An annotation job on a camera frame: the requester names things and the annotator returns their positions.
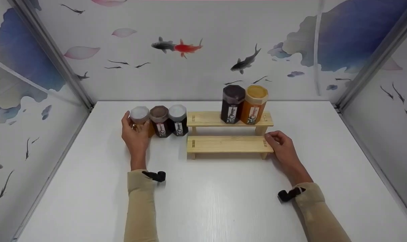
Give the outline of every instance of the wall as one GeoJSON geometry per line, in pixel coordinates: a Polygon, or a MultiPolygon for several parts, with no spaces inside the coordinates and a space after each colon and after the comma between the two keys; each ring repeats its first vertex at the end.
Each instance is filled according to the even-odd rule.
{"type": "Polygon", "coordinates": [[[380,70],[344,117],[407,206],[407,39],[392,57],[403,70],[380,70]]]}
{"type": "Polygon", "coordinates": [[[85,116],[14,9],[0,0],[0,242],[13,239],[85,116]]]}
{"type": "Polygon", "coordinates": [[[219,100],[226,83],[257,81],[272,100],[334,103],[407,7],[407,0],[31,2],[94,100],[219,100]],[[173,51],[153,48],[159,37],[173,51]],[[197,46],[202,38],[201,49],[181,57],[180,39],[197,46]],[[256,43],[251,67],[231,71],[256,43]]]}

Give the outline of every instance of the beige sleeve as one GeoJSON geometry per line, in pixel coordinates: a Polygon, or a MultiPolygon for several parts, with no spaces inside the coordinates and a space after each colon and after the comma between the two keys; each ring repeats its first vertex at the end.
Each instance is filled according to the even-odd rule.
{"type": "Polygon", "coordinates": [[[317,184],[301,183],[295,187],[306,189],[295,199],[305,221],[309,242],[351,242],[327,207],[323,193],[317,184]]]}
{"type": "Polygon", "coordinates": [[[158,242],[154,182],[142,173],[127,173],[128,211],[125,222],[124,242],[158,242]]]}

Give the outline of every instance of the two-tier wooden stand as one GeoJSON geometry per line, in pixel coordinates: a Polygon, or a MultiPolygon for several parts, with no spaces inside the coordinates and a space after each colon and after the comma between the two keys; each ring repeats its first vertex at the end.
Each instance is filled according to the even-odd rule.
{"type": "Polygon", "coordinates": [[[271,114],[263,112],[261,120],[255,125],[242,121],[226,124],[220,119],[220,112],[188,112],[187,126],[191,135],[187,139],[187,153],[196,159],[198,153],[260,153],[266,159],[274,150],[267,144],[264,134],[268,127],[274,126],[271,114]],[[255,127],[255,136],[197,136],[197,127],[255,127]]]}

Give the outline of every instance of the plastic jar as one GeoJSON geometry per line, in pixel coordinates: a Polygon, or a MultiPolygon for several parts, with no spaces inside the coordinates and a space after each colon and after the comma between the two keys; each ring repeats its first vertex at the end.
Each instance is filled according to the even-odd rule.
{"type": "Polygon", "coordinates": [[[166,138],[172,133],[169,129],[171,120],[168,113],[169,110],[165,106],[155,106],[150,110],[150,119],[153,123],[154,131],[160,138],[166,138]]]}
{"type": "Polygon", "coordinates": [[[228,85],[223,88],[221,120],[226,124],[235,124],[241,118],[245,89],[240,85],[228,85]]]}
{"type": "MultiPolygon", "coordinates": [[[[130,118],[134,124],[134,130],[137,126],[143,126],[146,121],[150,119],[150,110],[145,106],[137,106],[134,109],[130,110],[130,118]]],[[[150,125],[148,129],[148,137],[151,138],[154,135],[154,128],[150,125]]]]}
{"type": "Polygon", "coordinates": [[[171,122],[171,132],[176,136],[184,136],[188,133],[187,127],[187,109],[176,104],[169,108],[169,118],[171,122]]]}
{"type": "Polygon", "coordinates": [[[245,101],[242,108],[241,121],[245,124],[256,124],[260,121],[269,95],[262,86],[249,86],[245,92],[245,101]]]}

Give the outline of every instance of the person's left hand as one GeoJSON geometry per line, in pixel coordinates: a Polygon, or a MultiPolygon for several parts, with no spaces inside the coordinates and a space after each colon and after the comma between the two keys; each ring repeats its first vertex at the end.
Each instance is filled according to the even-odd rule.
{"type": "Polygon", "coordinates": [[[127,111],[121,120],[122,135],[125,145],[130,152],[132,161],[134,159],[145,160],[145,153],[150,143],[148,138],[148,129],[150,128],[150,121],[145,122],[144,125],[136,125],[136,130],[132,129],[133,122],[129,117],[130,112],[127,111]]]}

